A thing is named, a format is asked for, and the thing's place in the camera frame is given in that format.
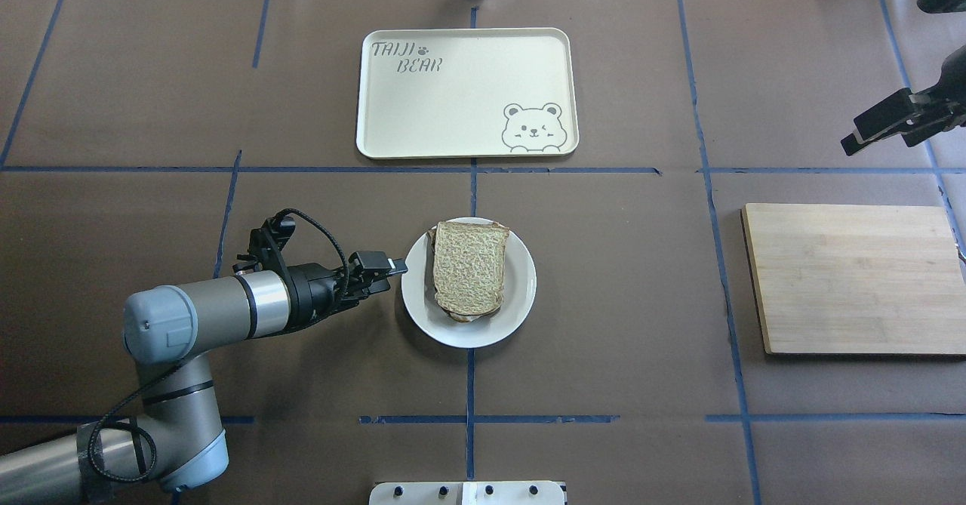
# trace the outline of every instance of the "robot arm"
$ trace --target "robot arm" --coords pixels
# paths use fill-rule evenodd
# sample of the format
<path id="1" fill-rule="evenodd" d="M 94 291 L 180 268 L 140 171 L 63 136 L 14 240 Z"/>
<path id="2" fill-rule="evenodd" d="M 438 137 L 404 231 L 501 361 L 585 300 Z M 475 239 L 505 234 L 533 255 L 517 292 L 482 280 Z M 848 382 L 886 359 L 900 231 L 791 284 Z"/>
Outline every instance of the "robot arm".
<path id="1" fill-rule="evenodd" d="M 281 251 L 297 215 L 320 229 L 342 266 L 286 266 Z M 235 275 L 189 285 L 163 285 L 125 303 L 124 342 L 141 388 L 76 434 L 0 457 L 0 505 L 104 502 L 114 491 L 158 480 L 183 491 L 217 478 L 228 465 L 214 381 L 206 352 L 241 340 L 303 330 L 387 291 L 387 278 L 407 271 L 380 251 L 345 258 L 321 224 L 284 209 L 251 231 Z M 145 414 L 108 422 L 143 394 Z"/>
<path id="2" fill-rule="evenodd" d="M 966 126 L 966 45 L 943 61 L 939 81 L 918 93 L 903 88 L 855 118 L 855 132 L 841 141 L 851 156 L 877 140 L 901 134 L 907 146 Z"/>

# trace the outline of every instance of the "white plate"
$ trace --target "white plate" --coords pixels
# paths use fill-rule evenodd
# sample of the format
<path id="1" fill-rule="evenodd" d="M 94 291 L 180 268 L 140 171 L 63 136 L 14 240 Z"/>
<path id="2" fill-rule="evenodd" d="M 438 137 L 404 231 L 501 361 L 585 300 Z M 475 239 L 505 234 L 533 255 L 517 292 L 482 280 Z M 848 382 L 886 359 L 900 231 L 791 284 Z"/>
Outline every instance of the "white plate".
<path id="1" fill-rule="evenodd" d="M 493 223 L 485 218 L 454 218 L 449 222 Z M 492 315 L 473 322 L 456 322 L 435 302 L 432 286 L 432 245 L 424 233 L 406 257 L 403 302 L 413 320 L 426 335 L 439 343 L 459 348 L 476 348 L 496 343 L 516 331 L 534 305 L 537 270 L 524 242 L 511 231 L 506 240 L 503 268 L 503 305 Z"/>
<path id="2" fill-rule="evenodd" d="M 559 29 L 379 30 L 361 61 L 355 146 L 369 158 L 577 148 L 570 41 Z"/>

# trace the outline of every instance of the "black device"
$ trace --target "black device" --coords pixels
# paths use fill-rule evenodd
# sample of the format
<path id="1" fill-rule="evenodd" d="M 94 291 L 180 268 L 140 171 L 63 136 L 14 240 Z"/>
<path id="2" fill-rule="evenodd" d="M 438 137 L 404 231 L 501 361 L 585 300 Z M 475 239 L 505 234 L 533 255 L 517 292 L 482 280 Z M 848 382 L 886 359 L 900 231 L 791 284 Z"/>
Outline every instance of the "black device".
<path id="1" fill-rule="evenodd" d="M 877 140 L 901 134 L 912 147 L 956 126 L 966 127 L 966 45 L 943 61 L 939 81 L 931 88 L 917 93 L 897 90 L 856 116 L 855 132 L 841 144 L 851 156 Z"/>
<path id="2" fill-rule="evenodd" d="M 232 267 L 235 274 L 273 271 L 284 282 L 291 303 L 289 320 L 284 329 L 269 335 L 299 331 L 325 317 L 352 309 L 370 295 L 388 291 L 389 281 L 386 279 L 406 273 L 404 260 L 391 260 L 383 251 L 356 251 L 337 269 L 317 263 L 287 266 L 282 249 L 296 230 L 296 222 L 286 211 L 251 230 L 248 253 L 238 254 L 238 263 Z"/>

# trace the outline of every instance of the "metal bracket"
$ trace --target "metal bracket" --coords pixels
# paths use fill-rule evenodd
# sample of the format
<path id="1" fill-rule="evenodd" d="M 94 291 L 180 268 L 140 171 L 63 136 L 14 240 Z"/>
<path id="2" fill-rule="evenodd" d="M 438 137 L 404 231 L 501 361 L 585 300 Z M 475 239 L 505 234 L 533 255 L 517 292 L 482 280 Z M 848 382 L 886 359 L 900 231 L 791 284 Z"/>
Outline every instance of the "metal bracket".
<path id="1" fill-rule="evenodd" d="M 369 505 L 566 505 L 566 484 L 552 481 L 382 483 Z"/>

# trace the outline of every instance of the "tray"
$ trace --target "tray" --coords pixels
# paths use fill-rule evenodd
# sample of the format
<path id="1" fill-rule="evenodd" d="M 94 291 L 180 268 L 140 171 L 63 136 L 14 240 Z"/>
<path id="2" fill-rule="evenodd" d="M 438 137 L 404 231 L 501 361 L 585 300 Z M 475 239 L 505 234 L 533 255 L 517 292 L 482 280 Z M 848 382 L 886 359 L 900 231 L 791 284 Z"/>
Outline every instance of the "tray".
<path id="1" fill-rule="evenodd" d="M 562 156 L 577 141 L 559 29 L 379 30 L 362 42 L 355 146 L 369 158 Z"/>

